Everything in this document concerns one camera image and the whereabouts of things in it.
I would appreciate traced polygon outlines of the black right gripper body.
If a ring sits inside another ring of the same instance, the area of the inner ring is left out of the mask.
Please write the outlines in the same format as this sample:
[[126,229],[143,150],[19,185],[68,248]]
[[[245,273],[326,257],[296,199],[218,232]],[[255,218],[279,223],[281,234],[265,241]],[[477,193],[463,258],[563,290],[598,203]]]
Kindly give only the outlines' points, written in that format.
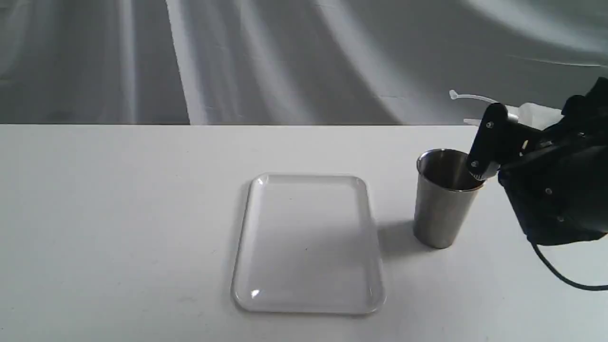
[[502,167],[503,186],[535,245],[592,242],[607,235],[607,79],[571,96],[540,142]]

